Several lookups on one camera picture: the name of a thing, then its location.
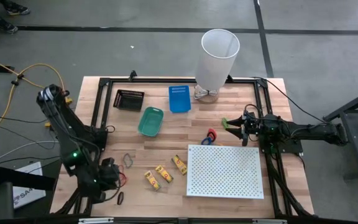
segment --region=yellow box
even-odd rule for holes
[[[155,171],[157,171],[168,183],[173,180],[173,177],[161,165],[155,168]]]
[[[180,172],[182,175],[185,175],[187,173],[187,166],[185,165],[184,162],[182,162],[179,158],[178,155],[175,155],[173,158],[172,158],[172,162],[174,162],[177,167],[179,168]]]
[[[147,171],[144,176],[149,180],[150,184],[154,187],[155,190],[161,188],[160,183],[155,179],[151,171]]]

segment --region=wooden tabletop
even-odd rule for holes
[[[93,106],[100,77],[84,77],[78,102],[76,115],[89,125],[91,123]],[[271,78],[285,92],[284,81],[281,78]],[[133,166],[124,169],[128,178],[125,186],[122,205],[117,205],[117,198],[108,202],[96,204],[92,209],[92,216],[109,217],[199,217],[199,218],[257,218],[273,217],[272,198],[270,196],[264,156],[260,155],[264,199],[236,199],[236,198],[208,198],[187,197],[186,176],[181,175],[171,158],[177,154],[187,163],[187,149],[189,144],[199,144],[208,132],[208,128],[217,131],[216,142],[225,146],[241,146],[241,141],[226,132],[221,124],[223,117],[235,119],[240,117],[244,106],[256,104],[252,85],[225,84],[220,89],[219,99],[212,105],[203,105],[191,97],[191,110],[188,113],[173,114],[169,110],[168,86],[180,85],[169,83],[115,83],[108,114],[107,125],[114,125],[116,131],[108,136],[105,157],[113,157],[116,164],[123,164],[122,158],[129,153],[134,160]],[[291,111],[288,100],[277,89],[269,84],[269,93],[273,113],[283,119],[291,121]],[[113,108],[112,104],[118,89],[145,92],[141,112],[131,112]],[[103,110],[104,94],[99,111],[100,124]],[[144,110],[153,106],[164,112],[163,123],[159,134],[155,138],[141,135],[137,127]],[[257,146],[249,141],[249,146]],[[294,196],[313,213],[305,171],[299,158],[291,154],[283,154],[283,164],[287,184]],[[174,180],[168,184],[154,171],[162,165],[173,176]],[[162,188],[155,191],[144,177],[146,171],[152,170]],[[57,211],[68,200],[76,188],[76,177],[69,177],[62,167],[53,198],[51,212]],[[107,197],[114,191],[108,191]],[[280,207],[284,211],[282,193],[278,190]]]

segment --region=person's feet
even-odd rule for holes
[[[5,6],[6,12],[11,16],[27,15],[30,13],[28,7],[11,2],[8,6]]]
[[[8,34],[14,34],[19,29],[15,25],[6,22],[4,19],[0,19],[0,30],[5,31]]]

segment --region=concrete floor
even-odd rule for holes
[[[252,0],[51,0],[18,1],[32,8],[29,16],[9,18],[17,25],[195,27],[257,29]],[[358,30],[355,0],[260,0],[266,29]],[[20,70],[33,63],[49,63],[63,75],[77,100],[85,75],[193,76],[201,33],[41,32],[0,33],[0,62]],[[259,34],[237,34],[241,50],[233,66],[234,77],[266,77]],[[267,35],[275,77],[285,79],[288,95],[318,117],[327,115],[358,95],[358,35]],[[27,73],[36,83],[57,83],[47,69]],[[0,73],[0,115],[6,105],[13,75]],[[43,120],[35,104],[39,90],[21,84],[8,117]],[[315,120],[291,106],[297,123]],[[2,125],[31,139],[51,139],[43,124],[3,121]],[[0,155],[27,143],[0,129]],[[358,180],[345,183],[342,175],[355,168],[349,147],[324,142],[303,142],[306,174],[315,213],[325,218],[358,221]],[[58,147],[28,147],[5,159],[57,155]],[[20,167],[29,160],[6,163]],[[58,164],[44,169],[58,172]],[[18,216],[44,213],[50,197],[20,209]]]

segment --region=blue basket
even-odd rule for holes
[[[191,110],[189,86],[169,87],[169,110],[172,113],[184,113]]]

